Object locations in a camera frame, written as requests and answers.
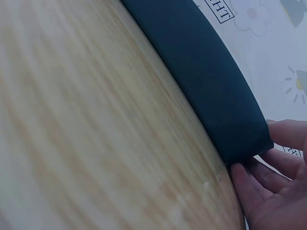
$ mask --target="flower pattern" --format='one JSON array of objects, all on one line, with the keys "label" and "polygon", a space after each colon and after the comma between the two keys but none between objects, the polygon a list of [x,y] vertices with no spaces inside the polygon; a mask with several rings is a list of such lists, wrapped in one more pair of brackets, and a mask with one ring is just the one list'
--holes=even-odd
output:
[{"label": "flower pattern", "polygon": [[235,26],[239,30],[251,30],[257,36],[266,34],[270,14],[259,0],[231,0],[230,4],[236,11]]}]

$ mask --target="finger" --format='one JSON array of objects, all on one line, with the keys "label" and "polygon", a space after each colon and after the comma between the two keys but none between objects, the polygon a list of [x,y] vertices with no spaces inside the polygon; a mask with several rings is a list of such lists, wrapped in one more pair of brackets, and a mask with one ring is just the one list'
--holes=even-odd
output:
[{"label": "finger", "polygon": [[259,181],[263,187],[273,193],[278,193],[281,189],[285,188],[290,181],[255,158],[250,159],[246,163],[246,166],[256,180]]},{"label": "finger", "polygon": [[268,121],[268,126],[273,142],[280,146],[303,150],[307,137],[306,121]]},{"label": "finger", "polygon": [[279,151],[277,149],[271,149],[260,155],[260,157],[270,166],[290,179],[294,179],[296,177],[300,166],[302,163],[304,163],[303,158]]},{"label": "finger", "polygon": [[252,211],[262,204],[263,200],[250,181],[248,173],[242,164],[231,166],[231,176],[243,212],[247,219],[249,219]]},{"label": "finger", "polygon": [[256,191],[258,192],[258,194],[260,195],[260,197],[261,197],[261,199],[263,201],[265,201],[266,199],[268,199],[269,197],[271,197],[273,195],[273,193],[271,191],[269,191],[268,189],[264,188],[259,183],[259,181],[256,180],[256,178],[253,176],[253,174],[250,173],[250,171],[247,168],[245,168],[245,170],[248,173],[250,181],[254,185]]}]

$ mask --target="dark teal fabric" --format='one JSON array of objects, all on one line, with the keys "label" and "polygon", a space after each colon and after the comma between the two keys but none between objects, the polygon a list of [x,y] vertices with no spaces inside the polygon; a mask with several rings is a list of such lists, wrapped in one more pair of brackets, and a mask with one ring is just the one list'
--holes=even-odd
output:
[{"label": "dark teal fabric", "polygon": [[273,148],[238,66],[192,0],[122,0],[174,76],[226,164]]}]

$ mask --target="light wood grain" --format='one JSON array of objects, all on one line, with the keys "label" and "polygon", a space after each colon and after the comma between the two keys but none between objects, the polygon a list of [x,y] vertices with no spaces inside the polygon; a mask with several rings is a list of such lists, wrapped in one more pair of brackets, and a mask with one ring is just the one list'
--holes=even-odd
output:
[{"label": "light wood grain", "polygon": [[227,170],[119,0],[0,0],[2,230],[244,228]]}]

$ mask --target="round wooden table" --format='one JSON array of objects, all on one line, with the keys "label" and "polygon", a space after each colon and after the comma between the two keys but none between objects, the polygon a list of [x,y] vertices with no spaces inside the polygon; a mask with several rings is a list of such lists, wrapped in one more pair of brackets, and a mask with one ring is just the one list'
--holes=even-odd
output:
[{"label": "round wooden table", "polygon": [[227,169],[119,0],[0,1],[2,230],[240,230]]}]

